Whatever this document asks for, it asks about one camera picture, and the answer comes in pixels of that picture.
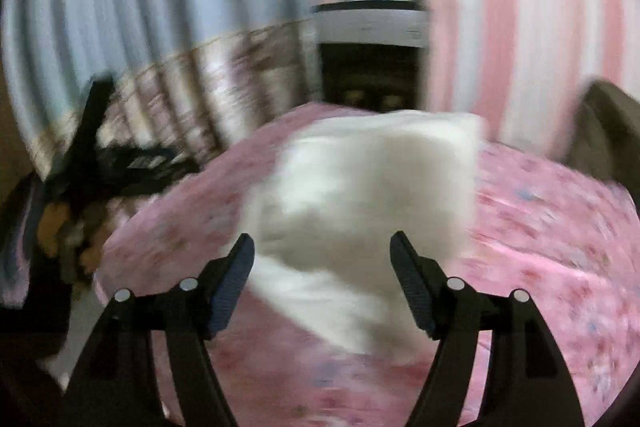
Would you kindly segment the person left hand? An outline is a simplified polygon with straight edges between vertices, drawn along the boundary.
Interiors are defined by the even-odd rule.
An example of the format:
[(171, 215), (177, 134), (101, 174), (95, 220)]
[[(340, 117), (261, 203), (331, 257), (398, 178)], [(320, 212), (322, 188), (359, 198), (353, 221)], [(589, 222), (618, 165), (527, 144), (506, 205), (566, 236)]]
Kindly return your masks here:
[(70, 207), (51, 202), (39, 220), (37, 242), (48, 257), (60, 260), (65, 282), (88, 283), (112, 232), (110, 214), (102, 205), (90, 206), (74, 220)]

